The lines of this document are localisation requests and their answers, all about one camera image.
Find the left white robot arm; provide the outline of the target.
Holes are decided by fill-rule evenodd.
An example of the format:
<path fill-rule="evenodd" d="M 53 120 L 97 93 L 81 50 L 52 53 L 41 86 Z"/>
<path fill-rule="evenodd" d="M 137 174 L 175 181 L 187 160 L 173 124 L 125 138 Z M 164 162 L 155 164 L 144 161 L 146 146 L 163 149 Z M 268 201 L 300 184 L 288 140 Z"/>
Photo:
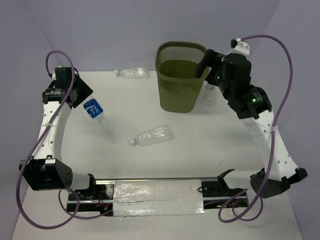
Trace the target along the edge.
<path fill-rule="evenodd" d="M 93 199 L 98 186 L 92 174 L 74 173 L 62 161 L 62 143 L 71 110 L 93 90 L 70 67 L 57 67 L 52 82 L 42 93 L 43 119 L 39 145 L 29 158 L 23 177 L 34 191 L 73 190 L 82 198 Z"/>

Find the clear bottle table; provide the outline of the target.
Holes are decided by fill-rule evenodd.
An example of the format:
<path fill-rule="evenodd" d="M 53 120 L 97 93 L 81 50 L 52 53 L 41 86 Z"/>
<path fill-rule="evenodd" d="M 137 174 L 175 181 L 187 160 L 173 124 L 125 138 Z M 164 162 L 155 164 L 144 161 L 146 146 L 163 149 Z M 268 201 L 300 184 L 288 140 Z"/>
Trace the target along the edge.
<path fill-rule="evenodd" d="M 169 141 L 173 138 L 173 133 L 168 124 L 163 124 L 152 129 L 148 129 L 128 142 L 131 146 L 147 147 L 154 144 Z"/>

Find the clear bottle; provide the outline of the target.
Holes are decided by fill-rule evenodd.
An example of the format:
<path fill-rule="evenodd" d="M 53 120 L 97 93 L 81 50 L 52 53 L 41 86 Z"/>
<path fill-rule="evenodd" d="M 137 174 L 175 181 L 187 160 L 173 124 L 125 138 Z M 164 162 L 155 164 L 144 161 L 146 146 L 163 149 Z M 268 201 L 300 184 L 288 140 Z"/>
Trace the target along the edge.
<path fill-rule="evenodd" d="M 201 98 L 201 103 L 205 106 L 212 106 L 215 102 L 216 87 L 211 84 L 206 84 Z"/>
<path fill-rule="evenodd" d="M 123 79 L 147 79 L 149 78 L 149 72 L 143 68 L 129 68 L 129 69 L 116 69 L 114 74 Z"/>

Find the blue label plastic bottle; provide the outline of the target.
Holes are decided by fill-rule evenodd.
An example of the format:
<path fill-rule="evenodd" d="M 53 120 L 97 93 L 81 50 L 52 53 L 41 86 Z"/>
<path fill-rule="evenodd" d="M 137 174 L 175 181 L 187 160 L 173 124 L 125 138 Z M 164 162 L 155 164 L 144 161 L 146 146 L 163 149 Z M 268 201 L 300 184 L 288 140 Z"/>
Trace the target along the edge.
<path fill-rule="evenodd" d="M 84 100 L 83 108 L 92 119 L 97 120 L 101 125 L 106 123 L 104 110 L 93 95 Z"/>

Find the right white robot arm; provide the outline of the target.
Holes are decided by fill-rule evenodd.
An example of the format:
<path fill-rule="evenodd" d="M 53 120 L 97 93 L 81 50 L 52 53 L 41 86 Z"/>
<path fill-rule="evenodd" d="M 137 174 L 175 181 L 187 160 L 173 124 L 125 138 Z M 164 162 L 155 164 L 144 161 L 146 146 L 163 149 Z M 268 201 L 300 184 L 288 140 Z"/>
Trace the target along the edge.
<path fill-rule="evenodd" d="M 284 193 L 308 174 L 296 165 L 288 153 L 277 129 L 267 93 L 251 84 L 249 45 L 238 38 L 231 41 L 231 48 L 228 54 L 208 49 L 196 67 L 195 77 L 200 78 L 205 68 L 210 68 L 205 80 L 219 88 L 228 106 L 245 125 L 264 167 L 247 171 L 229 169 L 217 176 L 213 187 L 203 184 L 202 189 L 213 190 L 223 196 L 253 190 L 263 199 L 271 198 Z"/>

